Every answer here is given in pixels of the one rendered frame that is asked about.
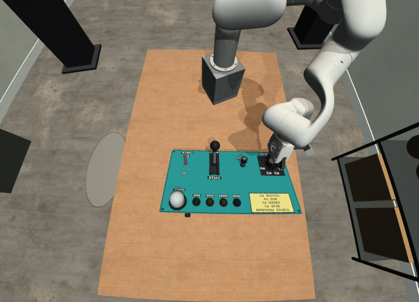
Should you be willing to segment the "teal control console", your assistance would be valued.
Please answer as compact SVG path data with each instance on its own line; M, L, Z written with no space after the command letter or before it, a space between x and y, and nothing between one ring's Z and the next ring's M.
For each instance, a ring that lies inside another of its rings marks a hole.
M269 152L172 150L159 212L302 214L287 166Z

